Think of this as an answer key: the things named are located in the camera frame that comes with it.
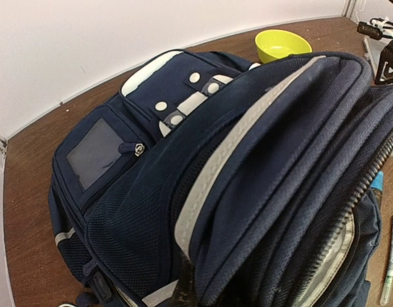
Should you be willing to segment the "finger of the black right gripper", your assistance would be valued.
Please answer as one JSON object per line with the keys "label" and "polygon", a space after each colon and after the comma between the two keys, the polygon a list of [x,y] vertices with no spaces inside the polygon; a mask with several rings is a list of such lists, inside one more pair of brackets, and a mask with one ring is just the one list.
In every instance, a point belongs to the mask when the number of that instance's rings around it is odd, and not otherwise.
{"label": "finger of the black right gripper", "polygon": [[380,53],[380,60],[376,72],[375,85],[393,83],[393,40]]}

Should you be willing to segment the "navy blue student backpack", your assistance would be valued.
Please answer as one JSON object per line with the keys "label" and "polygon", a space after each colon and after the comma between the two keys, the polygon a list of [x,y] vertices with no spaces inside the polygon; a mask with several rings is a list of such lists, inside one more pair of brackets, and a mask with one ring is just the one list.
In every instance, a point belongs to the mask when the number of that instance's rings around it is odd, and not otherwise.
{"label": "navy blue student backpack", "polygon": [[76,305],[172,306],[185,255],[202,306],[364,306],[393,151],[393,84],[370,78],[341,52],[151,59],[54,153]]}

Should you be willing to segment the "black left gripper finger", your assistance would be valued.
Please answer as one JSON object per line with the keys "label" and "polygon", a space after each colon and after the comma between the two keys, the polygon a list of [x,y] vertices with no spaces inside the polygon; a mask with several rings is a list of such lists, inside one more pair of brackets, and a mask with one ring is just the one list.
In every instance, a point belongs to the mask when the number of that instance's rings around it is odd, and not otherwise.
{"label": "black left gripper finger", "polygon": [[172,295],[174,307],[199,307],[202,306],[195,290],[195,268],[191,260],[183,255],[180,275]]}

